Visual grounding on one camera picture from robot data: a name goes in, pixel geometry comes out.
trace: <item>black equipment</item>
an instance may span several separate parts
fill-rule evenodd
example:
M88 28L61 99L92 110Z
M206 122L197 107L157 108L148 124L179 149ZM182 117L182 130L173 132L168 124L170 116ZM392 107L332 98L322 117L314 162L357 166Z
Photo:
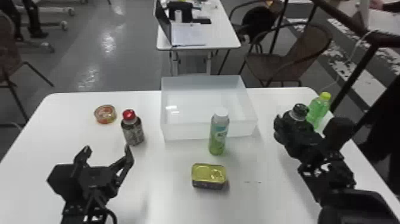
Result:
M182 11L182 23L191 23L193 20L192 8L193 4L190 2L177 2L170 1L167 4L170 20L175 21L175 10Z
M56 165L47 179L54 192L65 200L61 224L105 224L108 215L117 224L117 217L105 205L117 196L133 166L132 153L126 146L125 156L112 165L90 167L87 160L91 153L90 147L85 146L73 164Z
M298 173L322 207L318 224L399 223L380 194L354 189L354 174L339 152L352 137L354 123L334 117L323 138L305 120L307 113L307 106L296 104L283 117L278 115L274 137L301 162Z

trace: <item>spray can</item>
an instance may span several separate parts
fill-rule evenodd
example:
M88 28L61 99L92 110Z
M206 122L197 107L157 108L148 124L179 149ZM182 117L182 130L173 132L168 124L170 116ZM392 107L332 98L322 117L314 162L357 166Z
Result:
M145 135L143 133L141 119L133 110L125 110L122 116L121 127L126 143L131 146L142 143L145 140Z
M211 118L210 139L208 142L208 150L212 155L221 155L224 152L228 126L228 111L223 107L216 109Z

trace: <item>green bottle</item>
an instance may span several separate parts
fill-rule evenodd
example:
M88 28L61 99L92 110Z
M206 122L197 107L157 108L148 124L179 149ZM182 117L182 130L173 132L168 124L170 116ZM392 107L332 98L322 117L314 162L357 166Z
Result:
M221 155L224 152L228 126L228 111L225 108L218 108L211 118L208 150L212 155Z
M322 118L328 113L330 107L330 93L322 92L321 95L313 99L308 106L310 110L307 114L307 121L310 122L314 129L318 128Z

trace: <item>yellow can lid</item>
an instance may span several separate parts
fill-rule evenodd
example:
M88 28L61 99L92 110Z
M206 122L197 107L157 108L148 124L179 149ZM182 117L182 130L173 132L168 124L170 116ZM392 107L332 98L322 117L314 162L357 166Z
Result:
M328 92L322 92L320 97L321 97L321 99L328 101L328 100L330 100L331 95Z

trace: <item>can lid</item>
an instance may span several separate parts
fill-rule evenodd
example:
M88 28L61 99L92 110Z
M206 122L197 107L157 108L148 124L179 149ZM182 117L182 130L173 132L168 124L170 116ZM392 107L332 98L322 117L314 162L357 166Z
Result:
M135 111L132 109L124 110L122 113L124 120L133 120L136 117Z
M109 124L117 118L117 114L115 113L115 108L110 104L105 104L99 106L94 115L97 119L97 122L100 124Z
M219 107L214 112L214 120L216 123L226 122L228 120L228 110L225 107Z
M330 100L331 95L328 92L322 92L320 97L321 97L321 99L328 101L328 100Z

